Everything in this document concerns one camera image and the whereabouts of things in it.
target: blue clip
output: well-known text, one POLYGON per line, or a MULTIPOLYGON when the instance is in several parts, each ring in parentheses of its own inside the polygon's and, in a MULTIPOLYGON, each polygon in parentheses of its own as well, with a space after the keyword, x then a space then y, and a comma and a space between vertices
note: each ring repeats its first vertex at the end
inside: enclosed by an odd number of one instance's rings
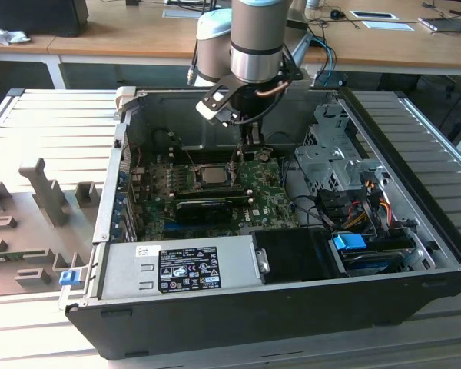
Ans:
POLYGON ((337 250, 355 250, 359 248, 367 248, 361 234, 358 233, 342 233, 337 235, 333 242, 337 250))
POLYGON ((76 286, 80 283, 80 271, 63 271, 60 275, 61 286, 76 286))

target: robotic arm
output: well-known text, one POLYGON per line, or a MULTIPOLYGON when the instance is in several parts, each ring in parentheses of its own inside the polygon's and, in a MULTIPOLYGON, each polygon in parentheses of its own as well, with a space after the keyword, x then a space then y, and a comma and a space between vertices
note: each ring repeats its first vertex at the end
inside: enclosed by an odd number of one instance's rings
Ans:
POLYGON ((233 0, 201 16, 195 85, 212 86, 196 109, 211 123, 237 125, 258 144, 262 118, 294 81, 312 35, 305 0, 233 0))

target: yellow wire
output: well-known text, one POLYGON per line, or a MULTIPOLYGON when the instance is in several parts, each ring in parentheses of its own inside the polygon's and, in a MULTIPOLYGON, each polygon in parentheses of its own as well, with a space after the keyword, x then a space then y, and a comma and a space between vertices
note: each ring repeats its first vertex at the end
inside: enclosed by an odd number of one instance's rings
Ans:
POLYGON ((359 215, 357 218, 353 219, 349 224, 347 224, 345 226, 345 228, 350 228, 352 226, 354 226, 355 224, 361 222, 362 220, 364 220, 366 218, 367 214, 366 212, 363 212, 361 215, 359 215))
POLYGON ((390 227, 391 227, 391 223, 389 222, 389 219, 391 217, 391 211, 390 211, 390 206, 384 202, 384 201, 379 201, 379 204, 386 209, 386 216, 387 216, 387 219, 388 219, 388 223, 390 224, 390 227))

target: power supply label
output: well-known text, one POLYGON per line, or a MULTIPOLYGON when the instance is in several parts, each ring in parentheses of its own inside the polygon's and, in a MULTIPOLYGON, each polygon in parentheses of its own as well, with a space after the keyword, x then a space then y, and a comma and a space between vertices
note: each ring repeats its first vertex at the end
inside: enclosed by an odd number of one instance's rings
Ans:
POLYGON ((158 289, 163 294, 221 287, 215 246, 159 251, 158 289))

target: wooden table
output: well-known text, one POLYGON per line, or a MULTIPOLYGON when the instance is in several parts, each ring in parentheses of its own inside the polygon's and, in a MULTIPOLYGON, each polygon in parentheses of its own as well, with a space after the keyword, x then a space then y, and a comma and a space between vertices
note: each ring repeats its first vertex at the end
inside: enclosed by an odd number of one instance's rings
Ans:
MULTIPOLYGON (((362 22, 331 21, 324 30, 328 44, 337 52, 337 69, 345 71, 391 71, 413 74, 461 75, 461 35, 436 34, 418 18, 438 18, 439 13, 423 8, 422 0, 328 0, 329 5, 339 5, 348 19, 358 21, 350 10, 390 12, 408 23, 411 31, 368 29, 362 22)), ((436 2, 437 7, 449 17, 449 10, 461 11, 459 2, 436 2)), ((331 9, 306 12, 308 18, 327 18, 331 9)), ((317 35, 320 27, 312 25, 317 35)), ((316 62, 309 52, 306 62, 316 62)))
MULTIPOLYGON (((349 10, 392 12, 401 21, 438 17, 421 7, 421 0, 328 0, 349 10)), ((436 3, 446 13, 460 10, 461 3, 436 3)), ((88 27, 77 38, 33 35, 27 45, 0 45, 0 60, 44 62, 56 88, 65 88, 63 63, 114 65, 189 65, 194 48, 195 19, 162 18, 162 4, 142 2, 126 7, 124 1, 88 0, 88 27)), ((311 18, 330 20, 330 8, 307 12, 311 18)), ((431 34, 421 24, 410 24, 414 32, 368 29, 356 22, 329 22, 328 44, 337 52, 336 70, 409 74, 461 75, 461 35, 431 34)), ((321 30, 312 25, 318 34, 321 30)), ((305 67, 312 75, 325 60, 321 48, 310 48, 305 67)))

